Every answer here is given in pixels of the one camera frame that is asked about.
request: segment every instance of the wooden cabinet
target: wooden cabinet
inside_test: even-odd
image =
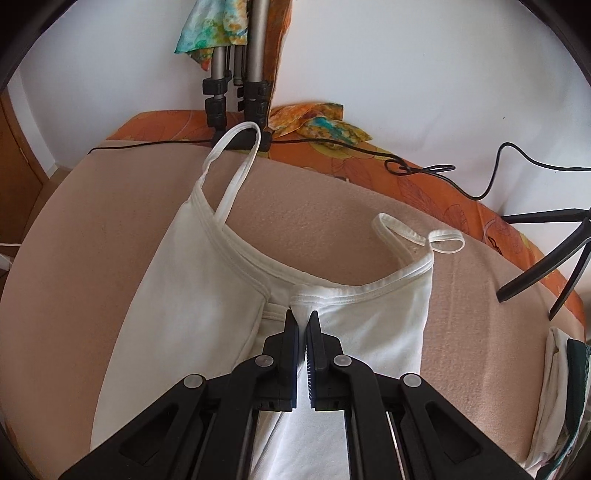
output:
[[[21,243],[37,197],[47,180],[4,92],[0,96],[0,243]],[[0,253],[12,257],[17,251],[0,247]]]

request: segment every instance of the tie-dye fabric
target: tie-dye fabric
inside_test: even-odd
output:
[[[296,132],[306,138],[338,140],[348,145],[367,142],[371,137],[358,127],[343,122],[343,106],[338,103],[304,103],[274,108],[268,122],[273,137]],[[340,145],[325,144],[338,150]]]
[[[175,53],[189,53],[203,70],[214,47],[246,45],[246,0],[197,0],[185,22]]]

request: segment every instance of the white cloth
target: white cloth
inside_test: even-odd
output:
[[[535,474],[569,440],[564,428],[567,395],[569,393],[569,361],[567,342],[570,337],[556,327],[551,327],[546,340],[544,381],[538,408],[538,418],[532,437],[530,453],[525,469]],[[582,390],[589,397],[589,382]]]
[[[214,212],[202,192],[207,172],[231,138],[247,128],[256,129],[256,145]],[[338,336],[346,353],[375,372],[392,377],[420,372],[433,250],[460,250],[462,234],[434,231],[425,239],[382,213],[373,226],[405,262],[401,270],[363,286],[344,286],[283,265],[225,225],[259,142],[256,124],[232,128],[212,149],[203,175],[179,208],[117,338],[96,408],[92,448],[186,375],[225,375],[260,353],[264,339],[283,330],[289,307],[302,335],[310,314],[317,310],[323,331]],[[414,260],[393,232],[424,245],[421,258]],[[435,246],[448,241],[454,242],[454,250]],[[296,410],[261,415],[252,467],[255,478],[348,475],[343,415],[310,409],[305,375],[306,369],[300,368]]]

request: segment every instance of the tripod leg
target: tripod leg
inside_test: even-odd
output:
[[[587,267],[589,260],[591,260],[591,243],[585,245],[583,253],[581,253],[581,258],[579,258],[577,266],[573,270],[573,274],[570,276],[569,281],[566,283],[564,290],[560,293],[560,296],[558,297],[558,300],[556,300],[556,303],[552,305],[552,308],[550,309],[550,320],[554,318],[554,315],[556,315],[558,310],[560,310],[560,307],[564,305],[566,299],[569,298],[569,295],[574,290],[575,286],[577,285],[577,282],[580,280],[581,275],[583,275],[583,272],[585,271],[585,268]]]
[[[505,215],[507,223],[556,223],[582,222],[589,214],[588,210],[568,208],[564,210],[550,210],[548,212],[521,213],[519,215]]]
[[[531,287],[534,283],[544,278],[548,273],[552,272],[570,257],[572,257],[577,250],[591,239],[591,222],[585,220],[579,227],[571,233],[559,246],[552,250],[542,260],[524,271],[517,278],[514,278],[506,285],[503,285],[497,292],[496,298],[499,301],[509,300],[518,293],[521,293],[526,288]]]

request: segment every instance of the tank top neckline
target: tank top neckline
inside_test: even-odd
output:
[[[256,130],[257,141],[230,181],[218,208],[213,210],[202,190],[209,167],[221,155],[229,141],[238,132],[248,128]],[[270,275],[293,284],[296,287],[295,296],[303,302],[342,304],[369,300],[397,290],[412,281],[416,276],[428,271],[433,266],[434,250],[441,253],[455,253],[463,248],[465,240],[457,230],[435,230],[425,238],[396,218],[386,213],[380,213],[372,221],[374,231],[405,266],[379,280],[361,286],[347,286],[302,272],[265,255],[226,225],[226,219],[236,199],[238,190],[254,163],[259,143],[260,129],[254,122],[243,122],[230,129],[205,159],[203,174],[193,188],[190,201],[197,207],[199,222],[204,227],[212,245],[226,262],[241,276],[245,277],[266,299],[269,299],[271,295],[268,287],[268,276]],[[424,245],[425,254],[421,258],[414,260],[408,249],[396,237],[396,234],[413,243]],[[460,242],[460,247],[454,250],[433,247],[435,242],[449,241]]]

